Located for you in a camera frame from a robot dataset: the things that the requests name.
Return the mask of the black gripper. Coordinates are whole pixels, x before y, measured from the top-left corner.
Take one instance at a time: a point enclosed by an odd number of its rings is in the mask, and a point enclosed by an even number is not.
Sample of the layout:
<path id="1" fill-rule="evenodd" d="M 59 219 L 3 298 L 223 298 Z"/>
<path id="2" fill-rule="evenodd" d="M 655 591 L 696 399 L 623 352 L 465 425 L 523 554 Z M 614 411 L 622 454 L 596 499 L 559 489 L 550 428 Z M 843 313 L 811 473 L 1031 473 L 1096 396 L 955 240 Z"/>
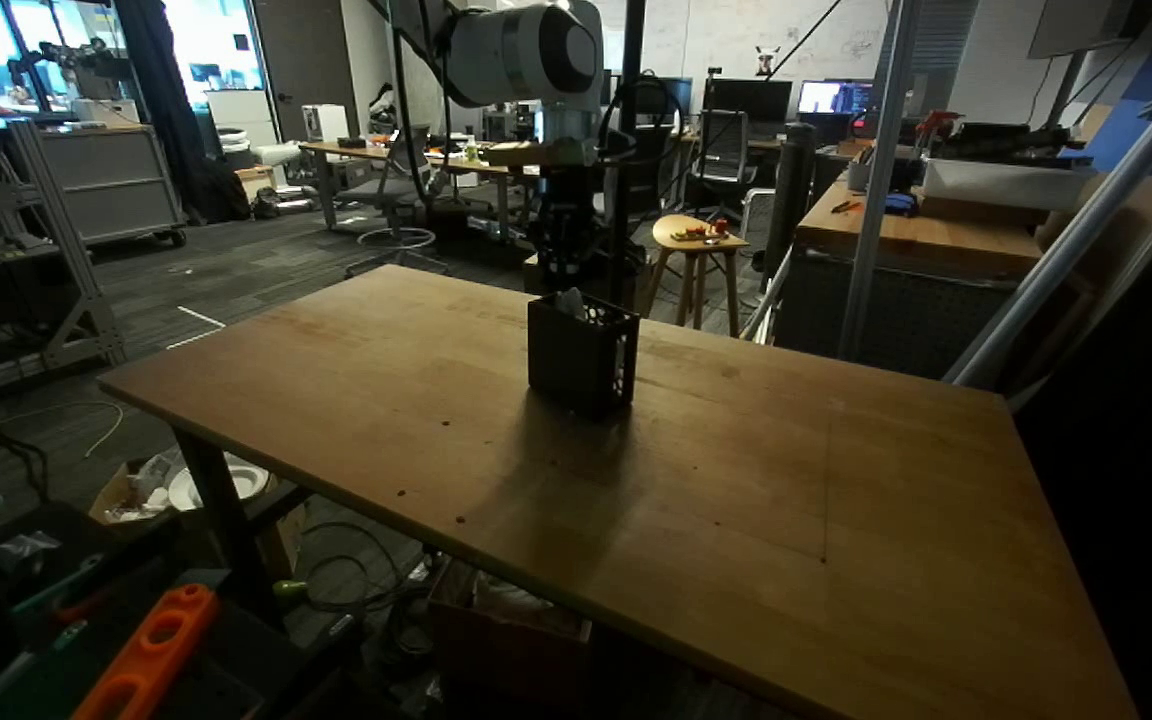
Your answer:
<path id="1" fill-rule="evenodd" d="M 559 161 L 542 168 L 542 210 L 531 219 L 531 248 L 542 260 L 542 293 L 592 288 L 614 269 L 608 225 L 596 210 L 604 168 Z"/>

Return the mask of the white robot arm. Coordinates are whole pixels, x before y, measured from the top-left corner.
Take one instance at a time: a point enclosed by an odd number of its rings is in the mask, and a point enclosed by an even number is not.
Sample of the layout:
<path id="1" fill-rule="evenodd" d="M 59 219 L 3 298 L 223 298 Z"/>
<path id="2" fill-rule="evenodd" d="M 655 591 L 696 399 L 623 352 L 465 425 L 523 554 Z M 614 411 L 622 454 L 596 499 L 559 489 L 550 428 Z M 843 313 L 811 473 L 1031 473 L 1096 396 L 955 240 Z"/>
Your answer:
<path id="1" fill-rule="evenodd" d="M 536 98 L 544 177 L 531 248 L 544 297 L 587 297 L 604 269 L 592 194 L 604 179 L 604 37 L 587 0 L 465 9 L 459 0 L 368 0 L 465 107 Z"/>

